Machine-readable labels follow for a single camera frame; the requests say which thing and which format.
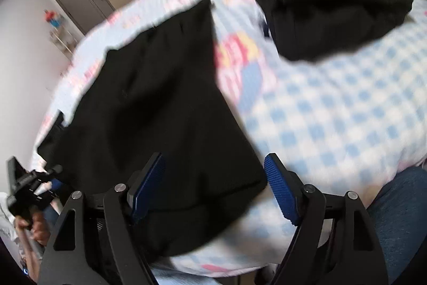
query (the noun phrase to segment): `black garment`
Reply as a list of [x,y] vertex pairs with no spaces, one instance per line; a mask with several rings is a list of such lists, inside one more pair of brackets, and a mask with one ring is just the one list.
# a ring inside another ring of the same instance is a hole
[[50,163],[63,166],[59,180],[91,194],[126,182],[161,152],[164,179],[135,228],[154,257],[205,244],[266,186],[215,83],[210,7],[202,0],[110,50]]
[[314,60],[385,35],[403,23],[413,0],[256,0],[278,53]]

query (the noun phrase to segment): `blue jeans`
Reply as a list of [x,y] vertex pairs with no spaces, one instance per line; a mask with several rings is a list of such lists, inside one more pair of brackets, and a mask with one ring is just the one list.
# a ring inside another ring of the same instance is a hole
[[427,235],[427,171],[410,167],[385,185],[367,209],[384,252],[389,283]]

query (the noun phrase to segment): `bed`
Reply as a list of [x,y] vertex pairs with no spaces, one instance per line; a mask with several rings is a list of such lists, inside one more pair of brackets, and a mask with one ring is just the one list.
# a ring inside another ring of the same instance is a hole
[[[36,145],[61,110],[69,123],[109,48],[197,0],[135,0],[79,44],[59,82]],[[405,23],[355,52],[316,64],[279,57],[254,0],[212,0],[217,85],[260,161],[276,153],[322,192],[356,191],[368,206],[396,173],[427,156],[427,1]],[[32,170],[42,170],[35,148]],[[280,263],[295,227],[267,187],[207,245],[161,262],[187,273],[232,276]],[[330,224],[325,223],[322,240]]]

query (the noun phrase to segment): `bedsheet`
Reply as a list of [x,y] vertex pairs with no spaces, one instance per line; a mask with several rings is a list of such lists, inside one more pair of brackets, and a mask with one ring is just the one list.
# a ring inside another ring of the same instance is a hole
[[[108,48],[195,2],[135,0],[94,28],[58,84],[36,144],[57,110],[72,120]],[[408,20],[382,39],[316,64],[278,56],[254,0],[212,2],[217,84],[260,161],[275,152],[303,182],[327,193],[356,191],[367,206],[397,172],[426,157],[426,0],[414,0]],[[34,151],[30,168],[42,166]],[[323,240],[329,228],[326,222]],[[294,231],[267,187],[217,238],[162,263],[193,274],[236,275],[279,263]]]

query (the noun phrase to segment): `bolt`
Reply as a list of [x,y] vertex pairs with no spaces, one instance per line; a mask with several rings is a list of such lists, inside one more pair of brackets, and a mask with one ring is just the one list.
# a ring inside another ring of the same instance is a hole
[[116,192],[122,192],[122,191],[125,191],[125,189],[126,189],[125,184],[117,184],[116,186],[114,186],[114,191]]
[[316,191],[316,188],[311,184],[306,184],[304,185],[304,191],[307,193],[313,193],[314,191]]
[[348,192],[347,192],[347,195],[349,196],[349,198],[350,198],[351,200],[357,200],[357,198],[359,197],[359,196],[357,195],[357,193],[356,193],[356,192],[354,192],[354,191],[348,191]]
[[71,194],[71,198],[74,200],[78,200],[82,196],[82,191],[74,191]]

